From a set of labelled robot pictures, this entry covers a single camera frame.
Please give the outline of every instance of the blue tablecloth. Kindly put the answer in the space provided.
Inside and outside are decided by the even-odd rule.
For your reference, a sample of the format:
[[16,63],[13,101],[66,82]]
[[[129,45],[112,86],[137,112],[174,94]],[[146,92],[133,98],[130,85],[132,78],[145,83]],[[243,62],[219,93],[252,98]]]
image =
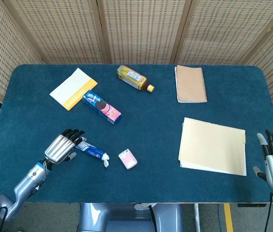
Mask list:
[[[112,125],[79,102],[65,110],[49,93],[79,67],[98,82],[93,91],[121,111]],[[257,132],[273,132],[273,105],[262,71],[252,66],[202,67],[207,103],[178,103],[174,65],[129,65],[148,77],[153,93],[116,77],[119,65],[21,65],[12,76],[0,115],[0,193],[14,186],[66,128],[110,155],[110,165],[79,150],[55,165],[29,201],[39,202],[267,202],[269,187],[254,174],[264,169]],[[184,117],[246,130],[247,176],[180,168]],[[138,165],[126,170],[118,154],[129,148]]]

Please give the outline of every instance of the yellow notebook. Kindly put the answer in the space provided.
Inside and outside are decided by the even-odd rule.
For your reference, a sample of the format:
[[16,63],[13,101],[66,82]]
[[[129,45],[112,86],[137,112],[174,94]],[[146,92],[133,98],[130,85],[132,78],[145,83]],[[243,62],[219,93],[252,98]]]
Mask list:
[[180,165],[246,176],[245,130],[185,118]]
[[50,93],[50,96],[64,108],[71,110],[82,99],[84,94],[96,85],[97,82],[95,80],[77,68],[68,79]]

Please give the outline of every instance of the brown notebook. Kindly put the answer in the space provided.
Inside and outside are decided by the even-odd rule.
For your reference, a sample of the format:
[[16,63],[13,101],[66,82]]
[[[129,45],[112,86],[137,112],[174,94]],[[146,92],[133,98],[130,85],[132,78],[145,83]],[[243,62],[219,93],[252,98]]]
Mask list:
[[175,81],[178,102],[200,103],[208,101],[201,68],[177,65],[175,67]]

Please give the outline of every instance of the yellow floor tape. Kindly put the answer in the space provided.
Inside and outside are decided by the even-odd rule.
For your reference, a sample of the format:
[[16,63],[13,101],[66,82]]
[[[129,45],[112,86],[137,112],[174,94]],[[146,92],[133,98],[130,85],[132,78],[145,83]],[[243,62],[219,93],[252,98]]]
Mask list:
[[224,203],[227,232],[233,232],[230,204]]

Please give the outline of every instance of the plastic bottle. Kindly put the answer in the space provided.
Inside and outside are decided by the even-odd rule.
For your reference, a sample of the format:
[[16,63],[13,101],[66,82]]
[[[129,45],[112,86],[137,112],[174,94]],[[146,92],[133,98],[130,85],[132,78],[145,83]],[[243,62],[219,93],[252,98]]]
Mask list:
[[138,90],[147,90],[149,92],[154,90],[154,86],[149,84],[145,76],[142,76],[127,66],[121,65],[117,69],[117,74],[119,79],[123,80],[134,88],[137,88]]

